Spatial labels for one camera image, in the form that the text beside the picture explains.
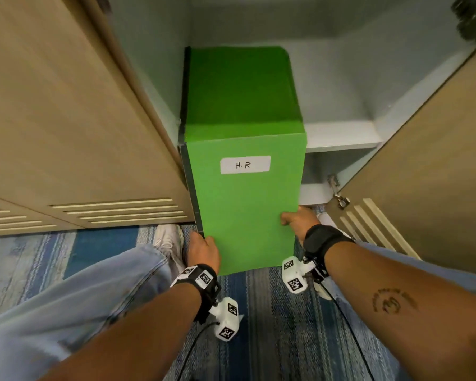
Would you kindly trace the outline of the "dark metal door hinge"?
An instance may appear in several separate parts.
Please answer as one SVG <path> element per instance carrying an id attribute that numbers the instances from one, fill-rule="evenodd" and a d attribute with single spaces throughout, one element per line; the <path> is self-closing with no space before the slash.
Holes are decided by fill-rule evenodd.
<path id="1" fill-rule="evenodd" d="M 476 0 L 455 0 L 451 11 L 458 19 L 460 36 L 467 42 L 476 42 Z"/>

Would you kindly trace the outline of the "person's right forearm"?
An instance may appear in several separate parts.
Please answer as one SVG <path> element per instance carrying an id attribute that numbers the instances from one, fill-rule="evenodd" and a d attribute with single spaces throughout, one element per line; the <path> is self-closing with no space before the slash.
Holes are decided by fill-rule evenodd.
<path id="1" fill-rule="evenodd" d="M 476 381 L 476 294 L 350 242 L 325 254 L 330 277 L 419 381 Z"/>

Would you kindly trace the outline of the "silver door hinge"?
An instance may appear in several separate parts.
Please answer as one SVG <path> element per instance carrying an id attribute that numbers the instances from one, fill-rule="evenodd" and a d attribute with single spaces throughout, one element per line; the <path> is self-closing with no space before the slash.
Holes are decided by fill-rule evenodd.
<path id="1" fill-rule="evenodd" d="M 327 181 L 332 190 L 332 196 L 337 201 L 337 206 L 339 209 L 344 210 L 349 204 L 350 200 L 340 194 L 340 181 L 336 174 L 330 174 L 327 176 Z"/>

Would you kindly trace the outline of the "wooden cabinet door with hinge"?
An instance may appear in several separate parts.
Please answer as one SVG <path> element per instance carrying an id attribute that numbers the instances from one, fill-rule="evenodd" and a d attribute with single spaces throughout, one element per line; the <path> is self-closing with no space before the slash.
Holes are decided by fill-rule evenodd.
<path id="1" fill-rule="evenodd" d="M 325 207 L 401 256 L 476 274 L 476 51 Z"/>

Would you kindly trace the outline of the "white cabinet body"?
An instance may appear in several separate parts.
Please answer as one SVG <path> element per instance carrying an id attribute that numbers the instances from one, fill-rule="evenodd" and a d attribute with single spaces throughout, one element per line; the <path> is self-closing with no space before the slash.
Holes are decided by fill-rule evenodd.
<path id="1" fill-rule="evenodd" d="M 280 46 L 305 123 L 369 120 L 383 142 L 307 153 L 299 202 L 325 204 L 470 56 L 455 0 L 95 0 L 108 45 L 178 146 L 186 47 Z"/>

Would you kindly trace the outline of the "white paper label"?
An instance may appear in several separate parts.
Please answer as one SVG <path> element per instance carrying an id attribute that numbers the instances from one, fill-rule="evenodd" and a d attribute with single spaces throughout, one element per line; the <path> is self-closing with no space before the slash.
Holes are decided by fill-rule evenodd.
<path id="1" fill-rule="evenodd" d="M 226 157 L 220 160 L 220 173 L 243 174 L 270 171 L 271 156 Z"/>

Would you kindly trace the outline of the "person's left hand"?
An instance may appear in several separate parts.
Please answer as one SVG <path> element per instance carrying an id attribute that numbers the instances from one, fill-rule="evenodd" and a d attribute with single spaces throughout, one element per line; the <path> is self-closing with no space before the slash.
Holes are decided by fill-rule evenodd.
<path id="1" fill-rule="evenodd" d="M 203 237 L 196 231 L 192 231 L 190 234 L 189 247 L 186 254 L 186 265 L 188 267 L 199 264 L 205 264 L 219 274 L 221 265 L 221 255 L 219 253 L 202 253 L 200 251 L 200 243 Z"/>

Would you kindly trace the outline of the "white cabinet shelf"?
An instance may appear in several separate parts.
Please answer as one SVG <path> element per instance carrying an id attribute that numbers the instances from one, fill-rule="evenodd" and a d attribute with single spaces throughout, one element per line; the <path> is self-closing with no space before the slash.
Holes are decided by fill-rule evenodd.
<path id="1" fill-rule="evenodd" d="M 369 149 L 383 142 L 369 120 L 305 123 L 304 128 L 306 153 Z"/>

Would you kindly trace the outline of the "large wooden cabinet door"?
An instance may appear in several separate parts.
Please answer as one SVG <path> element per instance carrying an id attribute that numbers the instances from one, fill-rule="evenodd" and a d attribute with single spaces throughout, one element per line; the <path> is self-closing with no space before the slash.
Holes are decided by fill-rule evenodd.
<path id="1" fill-rule="evenodd" d="M 172 147 L 79 0 L 0 0 L 0 199 L 81 229 L 194 221 Z"/>

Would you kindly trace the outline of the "person's right hand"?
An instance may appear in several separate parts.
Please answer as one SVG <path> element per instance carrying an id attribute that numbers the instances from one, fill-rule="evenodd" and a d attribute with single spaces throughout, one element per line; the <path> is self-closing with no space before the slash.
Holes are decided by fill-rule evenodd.
<path id="1" fill-rule="evenodd" d="M 304 247 L 305 237 L 307 232 L 314 226 L 320 225 L 320 220 L 309 207 L 299 205 L 297 211 L 300 211 L 303 214 L 303 224 L 298 227 L 291 227 L 293 233 L 298 238 L 299 243 Z"/>

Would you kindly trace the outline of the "white sneaker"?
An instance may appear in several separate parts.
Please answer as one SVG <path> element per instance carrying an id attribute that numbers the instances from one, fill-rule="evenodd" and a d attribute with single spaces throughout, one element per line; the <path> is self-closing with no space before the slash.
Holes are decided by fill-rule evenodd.
<path id="1" fill-rule="evenodd" d="M 154 232 L 153 245 L 167 257 L 173 278 L 187 266 L 184 258 L 184 234 L 178 224 L 159 224 Z"/>

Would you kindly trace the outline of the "wooden slatted cabinet door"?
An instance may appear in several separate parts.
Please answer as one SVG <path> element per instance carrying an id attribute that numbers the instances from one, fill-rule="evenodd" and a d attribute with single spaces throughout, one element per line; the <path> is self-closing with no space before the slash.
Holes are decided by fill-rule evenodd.
<path id="1" fill-rule="evenodd" d="M 0 236 L 34 234 L 81 227 L 0 199 Z"/>

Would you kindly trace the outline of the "green cardboard box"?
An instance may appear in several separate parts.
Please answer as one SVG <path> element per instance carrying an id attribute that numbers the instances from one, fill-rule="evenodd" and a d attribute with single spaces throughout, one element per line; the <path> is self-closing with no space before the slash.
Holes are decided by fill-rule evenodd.
<path id="1" fill-rule="evenodd" d="M 179 130 L 196 229 L 212 236 L 221 275 L 293 254 L 280 224 L 297 211 L 307 137 L 288 52 L 280 46 L 185 49 Z M 271 156 L 263 173 L 220 173 L 226 157 Z"/>

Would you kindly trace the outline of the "person's jeans leg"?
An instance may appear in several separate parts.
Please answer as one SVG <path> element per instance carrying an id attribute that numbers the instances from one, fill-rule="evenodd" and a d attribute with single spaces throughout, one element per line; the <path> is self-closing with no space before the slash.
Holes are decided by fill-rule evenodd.
<path id="1" fill-rule="evenodd" d="M 179 270 L 151 244 L 97 262 L 0 314 L 0 381 L 38 381 L 165 292 Z"/>
<path id="2" fill-rule="evenodd" d="M 444 278 L 447 281 L 454 282 L 467 291 L 476 294 L 476 274 L 467 271 L 444 268 L 423 260 L 418 260 L 414 257 L 403 255 L 401 253 L 388 250 L 366 242 L 357 242 L 361 247 L 370 250 L 378 255 L 384 256 L 391 260 L 401 262 L 403 264 L 423 270 L 427 273 Z"/>

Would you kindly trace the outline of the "person's left forearm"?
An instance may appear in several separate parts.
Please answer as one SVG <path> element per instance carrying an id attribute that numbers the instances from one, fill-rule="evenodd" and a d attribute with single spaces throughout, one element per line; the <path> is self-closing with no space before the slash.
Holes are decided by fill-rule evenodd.
<path id="1" fill-rule="evenodd" d="M 38 381 L 162 381 L 201 306 L 186 282 L 99 333 Z"/>

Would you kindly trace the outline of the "person's right jeans leg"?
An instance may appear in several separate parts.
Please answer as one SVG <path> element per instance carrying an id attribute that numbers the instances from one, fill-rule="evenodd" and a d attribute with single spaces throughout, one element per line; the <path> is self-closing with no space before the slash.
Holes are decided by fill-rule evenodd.
<path id="1" fill-rule="evenodd" d="M 467 271 L 444 268 L 423 260 L 418 260 L 414 257 L 403 255 L 401 253 L 388 250 L 366 242 L 357 242 L 361 247 L 370 250 L 378 255 L 384 256 L 391 260 L 401 262 L 403 264 L 423 270 L 427 273 L 444 278 L 447 281 L 454 282 L 467 291 L 476 294 L 476 274 Z"/>

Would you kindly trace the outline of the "person's left jeans leg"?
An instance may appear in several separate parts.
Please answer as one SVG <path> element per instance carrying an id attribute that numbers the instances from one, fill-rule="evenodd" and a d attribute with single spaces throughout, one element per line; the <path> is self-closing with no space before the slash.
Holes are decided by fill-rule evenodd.
<path id="1" fill-rule="evenodd" d="M 97 262 L 0 314 L 0 381 L 38 381 L 165 292 L 179 270 L 151 244 Z"/>

